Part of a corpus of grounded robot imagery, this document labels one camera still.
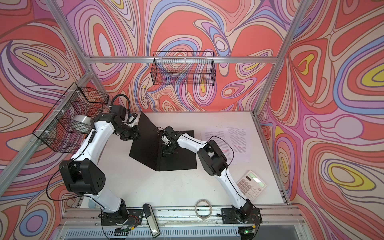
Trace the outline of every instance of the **black mesh basket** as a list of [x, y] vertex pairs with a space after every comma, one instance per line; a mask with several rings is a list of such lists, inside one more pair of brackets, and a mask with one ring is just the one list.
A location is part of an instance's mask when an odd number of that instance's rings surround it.
[[153, 85], [215, 84], [216, 67], [212, 51], [155, 51], [153, 58]]
[[69, 101], [44, 130], [33, 134], [55, 152], [76, 153], [91, 131], [81, 116], [95, 118], [108, 104], [109, 96], [93, 88], [77, 87]]

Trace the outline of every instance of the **open black folder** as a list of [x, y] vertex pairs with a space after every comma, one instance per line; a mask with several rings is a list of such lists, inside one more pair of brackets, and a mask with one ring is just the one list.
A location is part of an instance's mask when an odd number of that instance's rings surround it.
[[[155, 171], [197, 169], [196, 154], [188, 149], [179, 147], [176, 153], [162, 156], [161, 134], [158, 133], [156, 126], [143, 112], [140, 114], [137, 127], [141, 137], [133, 140], [129, 152], [131, 158]], [[195, 137], [194, 131], [181, 131], [181, 133]]]

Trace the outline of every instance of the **calculator screen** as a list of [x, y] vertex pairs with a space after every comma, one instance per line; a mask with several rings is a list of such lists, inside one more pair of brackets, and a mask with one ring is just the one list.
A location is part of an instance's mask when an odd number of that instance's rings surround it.
[[258, 179], [255, 175], [253, 175], [251, 172], [249, 173], [249, 176], [255, 180], [255, 182], [257, 182], [261, 187], [264, 187], [265, 185], [260, 181], [260, 179]]

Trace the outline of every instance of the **calculator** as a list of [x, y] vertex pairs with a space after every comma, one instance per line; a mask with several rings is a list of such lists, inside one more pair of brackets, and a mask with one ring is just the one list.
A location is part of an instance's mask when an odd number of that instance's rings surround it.
[[265, 182], [252, 171], [248, 171], [237, 182], [237, 186], [251, 202], [266, 188]]

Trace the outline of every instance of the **colorful patterned wall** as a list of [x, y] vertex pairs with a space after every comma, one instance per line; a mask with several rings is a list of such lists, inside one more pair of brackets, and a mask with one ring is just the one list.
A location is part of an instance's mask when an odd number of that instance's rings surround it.
[[[64, 2], [61, 9], [90, 56], [170, 50], [276, 56], [297, 5], [280, 0], [85, 0]], [[150, 67], [93, 65], [110, 96], [127, 94], [135, 111], [249, 111], [271, 64], [218, 64], [214, 87], [152, 86]]]
[[[0, 1], [0, 172], [42, 117], [83, 75], [43, 0]], [[41, 146], [0, 197], [0, 239], [47, 239], [64, 207], [45, 196], [47, 180], [67, 154]], [[68, 195], [60, 176], [53, 198]]]
[[315, 239], [384, 239], [384, 1], [316, 0], [258, 112]]

